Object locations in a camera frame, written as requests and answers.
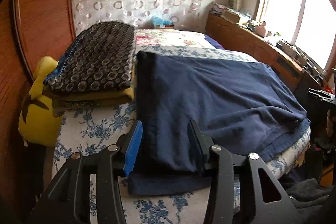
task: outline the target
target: wooden furniture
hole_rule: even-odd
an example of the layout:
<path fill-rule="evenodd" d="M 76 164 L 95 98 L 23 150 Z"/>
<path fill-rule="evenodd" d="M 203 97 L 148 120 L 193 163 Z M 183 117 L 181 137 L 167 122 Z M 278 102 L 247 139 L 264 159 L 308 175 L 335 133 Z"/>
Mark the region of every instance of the wooden furniture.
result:
<path fill-rule="evenodd" d="M 58 60 L 75 38 L 71 0 L 14 0 L 14 9 L 18 45 L 32 76 L 42 57 Z"/>
<path fill-rule="evenodd" d="M 259 62 L 268 64 L 291 91 L 296 89 L 303 69 L 283 51 L 266 43 L 262 37 L 213 14 L 208 16 L 205 32 L 224 49 L 245 52 Z"/>
<path fill-rule="evenodd" d="M 43 153 L 37 154 L 39 148 L 24 147 L 17 129 L 21 103 L 39 59 L 46 55 L 58 59 L 75 36 L 69 2 L 0 2 L 0 204 L 21 220 L 36 202 L 35 159 L 44 160 Z"/>
<path fill-rule="evenodd" d="M 323 169 L 320 186 L 327 187 L 333 185 L 334 164 L 331 164 Z"/>

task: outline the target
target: navy blue blanket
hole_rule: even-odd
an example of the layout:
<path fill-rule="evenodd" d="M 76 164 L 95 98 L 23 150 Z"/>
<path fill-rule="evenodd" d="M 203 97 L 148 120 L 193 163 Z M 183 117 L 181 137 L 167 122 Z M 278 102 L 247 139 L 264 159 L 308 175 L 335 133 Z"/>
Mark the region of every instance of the navy blue blanket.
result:
<path fill-rule="evenodd" d="M 231 153 L 256 152 L 265 162 L 295 143 L 309 126 L 306 111 L 263 63 L 142 51 L 137 59 L 137 115 L 143 139 L 130 176 L 133 194 L 175 192 L 173 182 L 153 189 L 155 184 L 148 183 L 157 180 L 148 178 L 150 172 L 198 171 L 187 135 L 191 119 Z M 183 191 L 195 190 L 192 180 Z"/>

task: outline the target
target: yellow fabric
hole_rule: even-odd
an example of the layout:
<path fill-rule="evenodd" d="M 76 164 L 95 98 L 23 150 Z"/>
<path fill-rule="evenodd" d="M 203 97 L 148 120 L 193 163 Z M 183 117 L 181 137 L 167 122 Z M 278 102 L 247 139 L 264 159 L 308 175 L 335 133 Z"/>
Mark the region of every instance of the yellow fabric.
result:
<path fill-rule="evenodd" d="M 83 101 L 72 101 L 65 102 L 58 99 L 52 100 L 52 107 L 54 115 L 60 112 L 64 112 L 66 109 L 74 108 L 85 108 L 85 107 L 100 107 L 100 106 L 114 106 L 114 105 L 123 105 L 130 103 L 132 101 L 131 97 L 121 96 L 118 98 L 111 99 L 97 99 L 97 100 L 83 100 Z"/>
<path fill-rule="evenodd" d="M 32 100 L 42 95 L 43 81 L 57 67 L 57 64 L 58 62 L 50 56 L 45 56 L 39 61 L 33 74 L 34 83 L 28 92 Z"/>
<path fill-rule="evenodd" d="M 65 96 L 58 96 L 58 100 L 67 101 L 67 102 L 76 102 L 76 101 L 90 101 L 90 100 L 100 100 L 100 99 L 118 99 L 120 97 L 126 97 L 130 102 L 134 99 L 134 88 L 128 88 L 125 90 L 104 90 L 96 92 L 87 92 L 87 93 L 77 93 L 70 94 Z"/>
<path fill-rule="evenodd" d="M 30 96 L 29 105 L 23 105 L 28 108 L 23 112 L 26 113 L 26 122 L 23 119 L 22 111 L 19 117 L 18 129 L 24 139 L 32 143 L 38 143 L 45 146 L 55 146 L 58 131 L 61 126 L 63 116 L 54 117 L 52 99 L 43 95 L 43 80 L 57 66 L 58 62 L 50 56 L 43 57 L 33 74 L 35 79 L 31 89 L 28 92 Z M 43 103 L 46 108 L 34 104 Z"/>
<path fill-rule="evenodd" d="M 63 116 L 53 117 L 53 107 L 50 98 L 41 95 L 38 100 L 43 102 L 48 107 L 48 110 L 30 104 L 26 122 L 23 120 L 22 112 L 20 114 L 19 132 L 29 142 L 53 147 L 56 144 Z"/>

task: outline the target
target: window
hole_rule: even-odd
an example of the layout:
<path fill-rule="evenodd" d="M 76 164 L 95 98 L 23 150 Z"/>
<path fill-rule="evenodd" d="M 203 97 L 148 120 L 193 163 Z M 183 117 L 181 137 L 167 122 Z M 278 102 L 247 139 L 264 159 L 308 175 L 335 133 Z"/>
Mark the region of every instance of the window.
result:
<path fill-rule="evenodd" d="M 336 34 L 336 12 L 329 0 L 263 0 L 259 18 L 266 28 L 308 55 L 321 69 Z"/>

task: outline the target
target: floral bedsheet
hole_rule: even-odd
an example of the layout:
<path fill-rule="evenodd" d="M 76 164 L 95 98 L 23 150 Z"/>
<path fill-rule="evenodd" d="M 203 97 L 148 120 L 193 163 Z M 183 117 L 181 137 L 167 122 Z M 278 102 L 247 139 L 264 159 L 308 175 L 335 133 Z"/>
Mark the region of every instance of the floral bedsheet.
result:
<path fill-rule="evenodd" d="M 229 59 L 256 62 L 248 54 L 201 47 L 137 46 L 161 55 Z M 116 107 L 77 109 L 65 113 L 53 158 L 53 176 L 74 152 L 91 155 L 114 144 L 121 134 L 129 131 L 136 117 L 135 102 Z M 277 155 L 267 166 L 280 178 L 288 171 L 310 139 L 310 128 L 290 148 Z M 119 178 L 120 193 L 127 223 L 134 224 L 201 224 L 203 223 L 209 188 L 170 196 L 129 196 L 127 179 Z M 235 177 L 235 210 L 240 206 L 239 178 Z M 97 223 L 95 175 L 91 175 L 90 218 Z"/>
<path fill-rule="evenodd" d="M 214 48 L 204 37 L 205 34 L 199 32 L 185 32 L 171 29 L 144 29 L 136 31 L 135 39 L 137 46 L 160 45 Z"/>

